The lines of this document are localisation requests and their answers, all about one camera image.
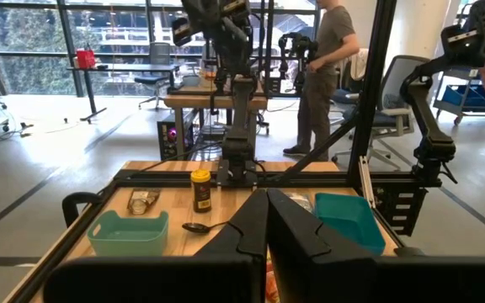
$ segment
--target metal spoon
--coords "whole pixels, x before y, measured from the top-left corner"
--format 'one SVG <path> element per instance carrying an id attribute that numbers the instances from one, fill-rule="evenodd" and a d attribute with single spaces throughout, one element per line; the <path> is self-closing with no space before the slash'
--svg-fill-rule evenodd
<path id="1" fill-rule="evenodd" d="M 207 233 L 209 233 L 209 231 L 211 231 L 211 229 L 213 229 L 217 226 L 224 225 L 226 223 L 227 223 L 227 221 L 215 224 L 213 226 L 206 226 L 206 225 L 203 225 L 201 223 L 184 223 L 183 228 L 187 231 L 200 233 L 200 234 L 207 234 Z"/>

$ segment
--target glass wall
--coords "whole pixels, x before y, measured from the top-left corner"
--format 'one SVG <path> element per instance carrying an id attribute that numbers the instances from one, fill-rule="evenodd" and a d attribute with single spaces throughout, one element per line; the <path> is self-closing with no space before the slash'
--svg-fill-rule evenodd
<path id="1" fill-rule="evenodd" d="M 250 0 L 261 14 L 261 1 Z M 314 37 L 319 19 L 315 0 L 274 2 L 272 71 L 278 68 L 278 39 L 288 32 Z M 75 51 L 94 50 L 104 63 L 148 63 L 151 43 L 171 45 L 181 74 L 198 74 L 205 48 L 202 34 L 181 47 L 173 43 L 171 23 L 186 17 L 180 0 L 0 0 L 0 72 L 8 93 L 84 95 L 83 75 L 68 68 Z M 260 20 L 253 26 L 253 55 L 259 51 Z M 265 35 L 269 15 L 264 15 Z M 104 95 L 152 94 L 129 72 L 91 73 L 93 90 Z"/>

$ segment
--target wooden table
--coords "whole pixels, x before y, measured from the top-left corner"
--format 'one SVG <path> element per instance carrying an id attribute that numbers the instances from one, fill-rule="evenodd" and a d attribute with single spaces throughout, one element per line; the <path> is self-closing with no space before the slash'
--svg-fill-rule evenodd
<path id="1" fill-rule="evenodd" d="M 85 88 L 88 92 L 89 105 L 91 106 L 91 114 L 85 118 L 80 118 L 81 121 L 89 121 L 92 117 L 102 113 L 107 108 L 97 110 L 97 106 L 94 102 L 93 87 L 91 85 L 91 77 L 89 72 L 169 72 L 169 85 L 173 87 L 175 85 L 174 72 L 179 70 L 177 64 L 103 64 L 108 66 L 105 69 L 98 68 L 78 68 L 68 67 L 69 71 L 82 71 L 83 78 L 85 80 Z"/>
<path id="2" fill-rule="evenodd" d="M 151 166 L 154 162 L 127 162 L 123 169 L 139 170 L 144 167 Z M 264 166 L 267 171 L 270 172 L 283 172 L 288 167 L 292 166 L 293 162 L 265 162 Z M 209 169 L 215 171 L 217 167 L 216 162 L 166 162 L 163 165 L 153 168 L 154 171 L 184 171 L 191 172 L 198 168 Z M 305 170 L 305 172 L 336 172 L 338 171 L 336 165 L 331 162 L 314 162 L 310 164 Z M 126 206 L 131 197 L 133 189 L 119 189 L 111 197 L 109 203 L 103 208 L 101 213 L 107 210 L 115 210 L 119 216 L 128 217 L 130 216 Z M 298 193 L 307 194 L 312 203 L 315 201 L 314 196 L 316 193 L 330 193 L 330 194 L 349 194 L 356 195 L 353 189 L 283 189 L 286 193 Z M 160 212 L 165 210 L 169 213 L 169 223 L 168 223 L 168 245 L 164 250 L 165 256 L 191 256 L 200 250 L 212 237 L 214 237 L 221 228 L 213 229 L 208 235 L 196 235 L 189 231 L 184 230 L 181 226 L 185 222 L 199 222 L 206 225 L 212 225 L 215 223 L 228 221 L 237 212 L 239 207 L 243 205 L 246 199 L 252 193 L 251 189 L 212 189 L 211 190 L 211 203 L 212 210 L 205 214 L 198 214 L 193 211 L 192 207 L 192 193 L 190 189 L 162 189 L 160 197 L 157 203 L 145 214 L 138 217 L 158 217 Z M 391 236 L 386 232 L 386 230 L 379 225 L 381 229 L 381 234 L 383 235 L 386 248 L 383 255 L 395 255 L 394 248 L 397 247 L 396 243 L 392 240 Z M 46 253 L 46 255 L 37 263 L 35 268 L 33 268 L 26 277 L 20 282 L 18 286 L 13 290 L 13 292 L 8 296 L 7 300 L 11 295 L 24 283 L 27 282 L 28 277 L 36 270 L 39 264 L 46 260 L 48 253 L 54 249 L 56 246 Z M 78 240 L 74 244 L 72 250 L 67 254 L 63 262 L 81 257 L 91 257 L 94 256 L 94 250 L 86 235 Z M 42 302 L 42 292 L 39 291 L 35 298 L 32 300 L 35 303 Z"/>
<path id="3" fill-rule="evenodd" d="M 213 87 L 182 87 L 179 91 L 189 92 L 189 93 L 213 93 L 216 89 Z M 263 92 L 261 86 L 258 86 L 259 93 Z M 175 111 L 175 128 L 177 130 L 177 136 L 184 138 L 184 127 L 183 127 L 183 109 L 200 109 L 200 117 L 203 117 L 203 109 L 208 109 L 211 106 L 211 97 L 208 95 L 199 94 L 169 94 L 164 99 L 164 103 L 169 108 Z M 252 146 L 256 147 L 256 127 L 258 121 L 258 110 L 267 109 L 268 100 L 266 97 L 254 97 L 248 103 L 248 112 L 250 113 L 248 124 L 248 133 L 250 137 L 248 140 Z M 215 97 L 215 108 L 216 109 L 228 109 L 227 111 L 227 123 L 231 124 L 231 109 L 233 109 L 233 101 L 229 96 L 217 96 Z M 203 126 L 203 120 L 200 118 L 200 126 Z M 177 140 L 177 154 L 180 155 L 184 153 L 184 142 L 182 140 Z"/>

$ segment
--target concrete floor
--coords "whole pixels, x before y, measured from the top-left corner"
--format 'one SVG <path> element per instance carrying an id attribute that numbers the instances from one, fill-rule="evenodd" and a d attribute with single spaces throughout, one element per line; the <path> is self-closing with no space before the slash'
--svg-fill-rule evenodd
<path id="1" fill-rule="evenodd" d="M 35 262 L 65 230 L 61 200 L 77 191 L 98 191 L 126 161 L 157 160 L 156 121 L 168 115 L 167 110 L 137 110 L 141 98 L 97 98 L 98 108 L 109 109 L 88 125 L 77 121 L 89 111 L 85 98 L 22 95 L 4 100 L 17 123 L 35 126 L 31 136 L 0 142 L 0 301 L 29 270 L 13 265 Z M 269 109 L 291 103 L 271 101 Z M 296 104 L 267 113 L 265 119 L 271 123 L 270 135 L 262 130 L 258 136 L 258 159 L 290 160 L 269 146 L 295 143 Z M 444 178 L 444 188 L 430 189 L 413 236 L 403 239 L 429 255 L 485 256 L 485 117 L 466 117 L 457 127 L 453 119 L 443 113 L 440 125 L 456 140 L 450 169 L 459 183 Z M 419 140 L 415 132 L 378 141 L 376 147 L 390 149 L 393 161 L 408 170 Z M 343 138 L 331 155 L 350 144 Z M 340 157 L 338 165 L 346 169 L 348 157 Z M 371 161 L 370 168 L 392 170 L 378 161 Z"/>

